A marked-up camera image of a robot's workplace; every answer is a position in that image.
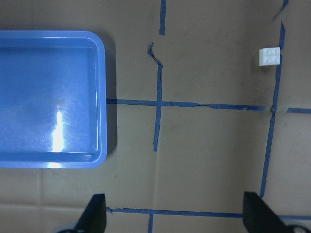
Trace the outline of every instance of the blue tray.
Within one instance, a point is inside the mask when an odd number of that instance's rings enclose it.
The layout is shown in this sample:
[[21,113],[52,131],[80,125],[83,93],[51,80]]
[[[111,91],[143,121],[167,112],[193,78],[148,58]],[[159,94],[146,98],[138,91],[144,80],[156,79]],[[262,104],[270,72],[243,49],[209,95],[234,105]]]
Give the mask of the blue tray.
[[104,45],[85,31],[0,31],[0,167],[92,168],[107,154]]

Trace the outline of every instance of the cube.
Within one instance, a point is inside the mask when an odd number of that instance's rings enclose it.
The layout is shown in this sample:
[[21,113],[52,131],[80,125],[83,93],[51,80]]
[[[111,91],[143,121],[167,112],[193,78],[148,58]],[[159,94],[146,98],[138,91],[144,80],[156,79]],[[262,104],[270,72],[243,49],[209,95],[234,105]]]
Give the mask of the cube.
[[259,50],[259,66],[280,65],[280,47]]

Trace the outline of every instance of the black object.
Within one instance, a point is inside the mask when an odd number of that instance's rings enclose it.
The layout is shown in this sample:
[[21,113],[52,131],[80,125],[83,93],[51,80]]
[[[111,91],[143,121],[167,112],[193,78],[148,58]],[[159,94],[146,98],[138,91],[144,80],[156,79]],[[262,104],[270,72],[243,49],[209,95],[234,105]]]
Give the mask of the black object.
[[249,233],[311,233],[302,226],[286,226],[254,192],[244,193],[243,224]]
[[103,233],[106,224],[105,194],[95,194],[74,229],[63,230],[59,233]]

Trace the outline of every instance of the blue plastic tray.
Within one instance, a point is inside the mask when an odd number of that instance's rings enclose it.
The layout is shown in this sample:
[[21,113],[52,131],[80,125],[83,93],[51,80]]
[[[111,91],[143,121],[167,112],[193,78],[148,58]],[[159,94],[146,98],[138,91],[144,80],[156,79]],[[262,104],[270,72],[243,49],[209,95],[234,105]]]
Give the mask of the blue plastic tray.
[[0,31],[0,167],[91,168],[107,154],[104,45],[85,31]]

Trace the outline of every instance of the white cube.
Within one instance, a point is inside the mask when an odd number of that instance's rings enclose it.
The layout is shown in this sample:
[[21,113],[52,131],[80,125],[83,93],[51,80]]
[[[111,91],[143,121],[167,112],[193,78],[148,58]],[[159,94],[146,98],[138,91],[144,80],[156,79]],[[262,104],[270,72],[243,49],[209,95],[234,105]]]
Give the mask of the white cube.
[[259,50],[259,66],[280,65],[280,47]]

